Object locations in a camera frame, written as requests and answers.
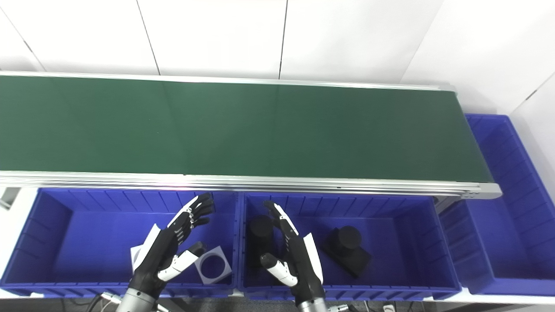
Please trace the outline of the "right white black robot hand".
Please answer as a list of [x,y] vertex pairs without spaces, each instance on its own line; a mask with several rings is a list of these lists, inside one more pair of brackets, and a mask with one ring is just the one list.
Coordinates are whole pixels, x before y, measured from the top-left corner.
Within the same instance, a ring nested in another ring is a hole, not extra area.
[[323,271],[312,234],[300,236],[279,204],[265,200],[263,205],[272,216],[273,225],[282,232],[287,257],[280,260],[264,253],[260,256],[262,267],[290,288],[300,312],[326,312]]

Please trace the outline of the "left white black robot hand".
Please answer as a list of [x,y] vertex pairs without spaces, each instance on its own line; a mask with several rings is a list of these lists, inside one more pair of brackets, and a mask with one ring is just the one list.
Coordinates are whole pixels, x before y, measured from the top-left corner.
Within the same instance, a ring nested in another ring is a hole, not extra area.
[[158,300],[171,279],[206,253],[206,245],[201,241],[181,253],[178,249],[192,229],[210,221],[208,215],[213,212],[212,194],[203,193],[186,203],[165,228],[154,225],[133,264],[129,293],[150,301]]

